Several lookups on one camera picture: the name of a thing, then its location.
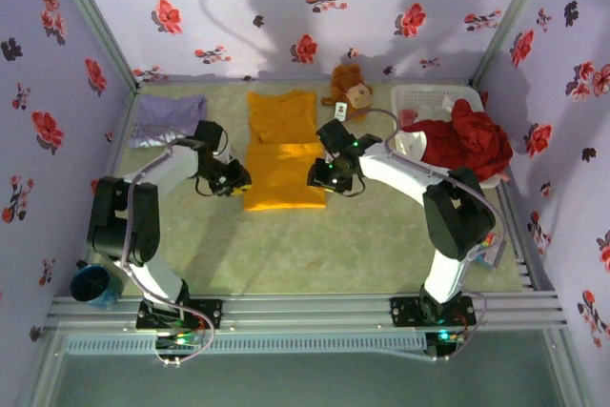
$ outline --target lavender fabric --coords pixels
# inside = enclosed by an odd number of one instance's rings
[[[205,119],[206,109],[207,101],[202,94],[180,99],[140,95],[129,146],[160,147],[165,142],[171,142],[182,136],[176,131],[192,135],[199,120]],[[147,125],[151,126],[145,130],[144,127]]]

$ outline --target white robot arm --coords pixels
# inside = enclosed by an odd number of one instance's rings
[[[343,194],[351,190],[356,175],[385,183],[423,206],[428,235],[436,250],[419,291],[419,308],[427,323],[444,322],[461,295],[470,254],[496,225],[494,214],[474,196],[439,178],[447,175],[445,169],[399,161],[378,137],[366,134],[356,139],[336,119],[317,135],[332,159],[317,159],[309,172],[310,186]],[[482,194],[472,171],[462,168],[448,174]]]
[[[198,193],[201,193],[199,180],[206,180],[210,195],[235,195],[252,185],[248,172],[231,156],[228,142],[218,151],[222,133],[223,129],[216,123],[201,121],[193,136],[176,140],[140,170],[123,178],[106,176],[97,184],[87,242],[96,253],[119,265],[128,222],[117,213],[127,210],[129,187],[141,175],[133,188],[132,231],[126,262],[139,284],[173,304],[189,304],[189,290],[186,282],[157,252],[159,201],[187,179],[194,178]],[[145,293],[148,301],[145,315],[164,315],[166,321],[173,319],[176,310],[153,295]],[[189,327],[184,325],[183,315],[179,319],[182,322],[177,327]],[[149,321],[152,327],[160,322]]]

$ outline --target wall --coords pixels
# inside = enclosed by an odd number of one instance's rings
[[[512,137],[523,224],[599,405],[610,397],[609,26],[608,0],[530,0],[481,84]]]
[[[136,76],[470,78],[510,0],[94,0]]]
[[[82,253],[128,90],[72,0],[0,0],[0,405]]]

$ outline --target blue object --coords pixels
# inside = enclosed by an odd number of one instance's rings
[[[121,297],[123,283],[101,264],[83,267],[70,283],[70,294],[79,302],[107,308]]]

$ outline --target plush toy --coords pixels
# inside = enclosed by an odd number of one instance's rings
[[[355,111],[371,107],[373,88],[364,84],[358,64],[346,66],[341,64],[333,70],[331,78],[331,96],[322,97],[322,105],[334,105],[336,102],[347,104],[347,116]]]

